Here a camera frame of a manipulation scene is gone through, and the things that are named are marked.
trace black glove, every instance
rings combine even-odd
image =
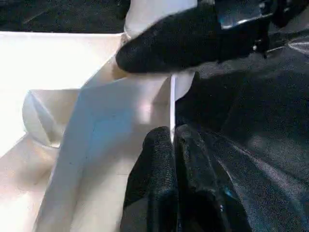
[[[130,73],[180,71],[204,62],[246,56],[253,42],[251,31],[243,27],[223,33],[214,5],[201,3],[158,21],[123,46],[116,61]]]
[[[118,1],[124,17],[129,0]],[[308,2],[216,0],[214,5],[204,0],[196,8],[159,20],[124,45],[116,61],[129,73],[165,73],[246,57],[254,50],[265,56],[271,20],[285,26]]]
[[[122,232],[251,231],[233,184],[202,133],[177,128],[175,152],[168,128],[146,136],[128,178]]]

